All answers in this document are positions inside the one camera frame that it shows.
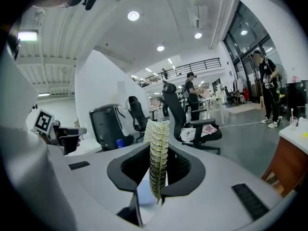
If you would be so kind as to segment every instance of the black pants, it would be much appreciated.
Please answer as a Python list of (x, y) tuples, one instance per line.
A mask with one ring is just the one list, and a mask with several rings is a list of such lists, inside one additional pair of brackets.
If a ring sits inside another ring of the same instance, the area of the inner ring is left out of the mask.
[(163, 105), (163, 114), (164, 116), (169, 116), (168, 105), (164, 103)]
[(188, 104), (189, 104), (189, 106), (190, 106), (190, 108), (191, 108), (192, 121), (198, 121), (198, 120), (199, 120), (200, 113), (193, 113), (193, 111), (199, 109), (199, 102), (197, 102), (197, 103), (192, 103), (192, 102), (188, 99)]
[(266, 89), (263, 86), (263, 98), (266, 109), (266, 117), (268, 119), (270, 118), (271, 110), (273, 109), (273, 121), (277, 121), (280, 113), (279, 94), (277, 93), (277, 89)]

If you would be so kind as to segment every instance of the round ceiling light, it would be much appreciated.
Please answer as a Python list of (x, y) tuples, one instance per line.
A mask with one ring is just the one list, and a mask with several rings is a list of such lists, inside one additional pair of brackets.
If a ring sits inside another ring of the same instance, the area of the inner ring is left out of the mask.
[(132, 11), (129, 12), (127, 17), (130, 21), (137, 21), (139, 19), (139, 13), (136, 11)]
[(164, 46), (159, 46), (159, 47), (157, 47), (157, 50), (158, 50), (158, 51), (163, 51), (164, 49), (165, 49)]
[(194, 36), (196, 39), (199, 39), (202, 37), (202, 33), (197, 33), (195, 36)]

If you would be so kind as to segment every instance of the balcony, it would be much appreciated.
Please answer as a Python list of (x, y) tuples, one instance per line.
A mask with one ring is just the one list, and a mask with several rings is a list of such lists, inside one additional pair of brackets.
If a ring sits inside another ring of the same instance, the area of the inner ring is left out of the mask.
[(151, 77), (148, 77), (142, 81), (137, 81), (141, 87), (147, 87), (152, 84), (160, 83), (163, 80), (170, 81), (171, 79), (186, 78), (189, 72), (193, 72), (195, 75), (209, 72), (211, 70), (218, 70), (221, 68), (219, 58), (212, 58), (192, 64), (183, 65), (174, 69), (161, 72)]

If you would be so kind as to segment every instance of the rug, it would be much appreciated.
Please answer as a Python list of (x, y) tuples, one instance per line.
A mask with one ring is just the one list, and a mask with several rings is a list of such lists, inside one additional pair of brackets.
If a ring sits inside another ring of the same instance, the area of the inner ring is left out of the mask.
[(261, 109), (260, 104), (259, 103), (244, 103), (244, 104), (241, 104), (240, 106), (226, 108), (225, 111), (228, 111), (232, 114), (238, 114), (238, 113), (245, 112), (248, 110), (253, 110), (253, 109), (258, 109), (258, 110)]

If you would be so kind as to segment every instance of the recessed light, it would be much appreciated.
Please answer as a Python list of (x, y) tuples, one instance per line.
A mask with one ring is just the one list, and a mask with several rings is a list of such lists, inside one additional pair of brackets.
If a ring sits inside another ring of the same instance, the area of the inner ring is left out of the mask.
[(41, 94), (39, 94), (39, 97), (46, 97), (46, 96), (49, 96), (50, 95), (50, 93), (41, 93)]
[(164, 49), (165, 49), (164, 46), (158, 46), (158, 47), (157, 47), (157, 50), (158, 50), (158, 51), (163, 51)]
[(199, 39), (202, 37), (202, 33), (197, 33), (195, 36), (194, 36), (196, 39)]
[(17, 38), (20, 41), (37, 41), (38, 40), (38, 31), (37, 30), (25, 30), (19, 31)]
[(270, 47), (266, 52), (269, 52), (269, 51), (271, 51), (273, 49), (273, 47)]
[(139, 13), (136, 11), (132, 11), (128, 13), (127, 17), (130, 21), (137, 21), (139, 19)]

